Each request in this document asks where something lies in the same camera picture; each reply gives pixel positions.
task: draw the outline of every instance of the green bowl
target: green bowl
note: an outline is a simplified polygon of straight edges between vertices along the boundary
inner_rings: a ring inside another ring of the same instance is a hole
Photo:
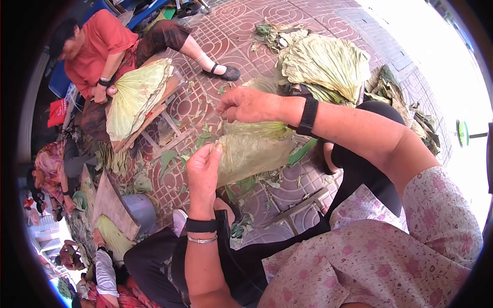
[[[74,194],[72,195],[72,200],[74,200],[75,198],[77,197],[81,197],[82,198],[82,205],[81,206],[78,206],[76,205],[75,208],[80,210],[80,211],[85,211],[87,209],[87,197],[86,197],[86,194],[82,191],[76,191],[74,192]]]

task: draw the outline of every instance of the wooden board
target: wooden board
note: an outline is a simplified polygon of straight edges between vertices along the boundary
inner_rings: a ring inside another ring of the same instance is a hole
[[[141,229],[141,224],[135,219],[114,183],[108,177],[108,171],[104,170],[96,193],[93,225],[99,216],[105,215],[125,234],[129,240],[134,240]]]

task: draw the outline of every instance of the plastic bucket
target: plastic bucket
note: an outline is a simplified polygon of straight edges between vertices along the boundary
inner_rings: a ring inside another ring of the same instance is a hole
[[[135,219],[141,224],[137,236],[151,231],[156,224],[156,212],[149,198],[144,194],[134,194],[122,196],[122,199]]]

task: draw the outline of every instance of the white sock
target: white sock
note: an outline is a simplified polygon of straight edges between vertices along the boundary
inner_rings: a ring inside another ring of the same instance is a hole
[[[202,55],[195,60],[195,62],[202,67],[203,70],[205,71],[211,71],[211,69],[214,67],[214,61],[212,61],[206,54],[205,52],[202,52]],[[223,65],[218,65],[216,66],[214,70],[214,74],[217,75],[223,75],[226,72],[226,67]]]

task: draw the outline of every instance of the black shoe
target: black shoe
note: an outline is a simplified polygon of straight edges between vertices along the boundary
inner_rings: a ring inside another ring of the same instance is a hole
[[[211,77],[211,78],[219,77],[219,78],[224,79],[226,81],[236,81],[236,80],[240,79],[240,71],[237,68],[229,67],[229,66],[226,66],[226,72],[223,75],[214,74],[215,68],[218,65],[219,64],[217,64],[217,63],[214,64],[211,71],[202,70],[202,74],[204,74],[207,77]]]

